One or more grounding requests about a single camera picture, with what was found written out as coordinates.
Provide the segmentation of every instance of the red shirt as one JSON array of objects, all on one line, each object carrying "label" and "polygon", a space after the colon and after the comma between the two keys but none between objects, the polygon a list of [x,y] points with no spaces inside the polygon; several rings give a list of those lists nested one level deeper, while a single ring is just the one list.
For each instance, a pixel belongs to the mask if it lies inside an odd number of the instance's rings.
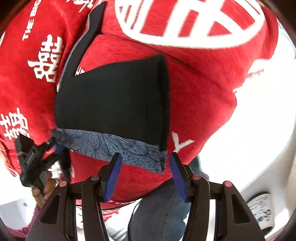
[{"label": "red shirt", "polygon": [[[30,17],[34,6],[31,2],[9,25],[3,38],[0,138],[8,154],[7,165],[17,172],[20,168],[13,144],[15,129],[40,144],[55,127],[56,84],[90,10],[88,5],[83,8],[77,3],[79,0],[44,1],[38,5],[36,15]],[[28,38],[22,40],[33,18]],[[234,90],[243,84],[255,60],[271,58],[277,38],[275,16],[255,0],[145,0],[139,5],[108,0],[102,35],[86,51],[77,74],[162,53],[170,82],[167,150],[168,154],[177,151],[182,162],[188,164],[229,120],[236,107]],[[39,72],[41,60],[56,63],[55,68],[44,68],[51,75]],[[14,116],[18,122],[9,125]],[[85,180],[108,163],[76,152],[70,155],[73,182]],[[123,165],[113,197],[101,206],[122,206],[171,176],[168,161],[161,175]]]}]

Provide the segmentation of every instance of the finger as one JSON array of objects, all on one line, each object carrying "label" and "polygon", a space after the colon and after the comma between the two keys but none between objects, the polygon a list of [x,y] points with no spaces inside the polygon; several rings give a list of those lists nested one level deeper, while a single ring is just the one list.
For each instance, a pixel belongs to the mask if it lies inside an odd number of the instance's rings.
[{"label": "finger", "polygon": [[47,179],[51,179],[52,178],[52,173],[50,171],[47,171],[46,172],[46,175],[47,175]]},{"label": "finger", "polygon": [[33,197],[34,197],[37,205],[39,207],[43,207],[43,202],[40,199],[40,193],[41,193],[41,191],[39,190],[39,188],[36,188],[36,187],[32,188],[32,194],[33,194]]},{"label": "finger", "polygon": [[47,194],[49,191],[55,188],[56,184],[57,184],[57,181],[55,179],[49,179],[45,184],[45,187],[43,190],[44,194]]},{"label": "finger", "polygon": [[49,192],[47,194],[44,195],[44,200],[47,201],[47,199],[49,198],[49,196],[51,195],[51,193],[54,191],[55,187],[53,187],[51,190],[49,190]]}]

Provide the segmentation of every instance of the jeans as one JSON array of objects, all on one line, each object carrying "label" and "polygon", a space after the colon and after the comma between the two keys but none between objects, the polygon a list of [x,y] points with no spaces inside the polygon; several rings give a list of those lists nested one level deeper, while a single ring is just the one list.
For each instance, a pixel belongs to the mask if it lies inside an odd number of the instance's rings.
[{"label": "jeans", "polygon": [[[198,157],[189,166],[194,173],[201,172]],[[191,203],[184,203],[179,198],[173,178],[167,180],[141,200],[123,241],[179,241],[185,231],[183,220],[190,206]]]}]

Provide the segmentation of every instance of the blue leaf pattern fabric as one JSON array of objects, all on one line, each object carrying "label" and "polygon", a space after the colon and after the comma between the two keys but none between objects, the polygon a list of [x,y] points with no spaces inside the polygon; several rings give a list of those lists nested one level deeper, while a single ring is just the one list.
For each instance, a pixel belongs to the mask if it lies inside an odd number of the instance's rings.
[{"label": "blue leaf pattern fabric", "polygon": [[73,151],[98,160],[111,161],[115,152],[122,155],[123,164],[141,167],[162,174],[165,169],[166,151],[158,145],[94,131],[58,129],[62,133],[59,142]]}]

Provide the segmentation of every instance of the white circle logo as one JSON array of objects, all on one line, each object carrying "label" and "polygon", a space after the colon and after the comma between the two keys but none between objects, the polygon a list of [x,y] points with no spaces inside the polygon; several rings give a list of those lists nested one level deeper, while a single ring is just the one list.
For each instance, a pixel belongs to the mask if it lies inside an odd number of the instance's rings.
[{"label": "white circle logo", "polygon": [[[146,44],[207,49],[242,45],[261,30],[265,20],[264,13],[256,0],[234,0],[254,19],[253,24],[242,29],[233,19],[221,11],[225,1],[178,0],[167,21],[163,36],[141,33],[154,0],[115,0],[115,14],[124,34]],[[179,37],[191,10],[198,12],[198,17],[190,35]],[[208,36],[215,22],[221,24],[230,33]]]}]

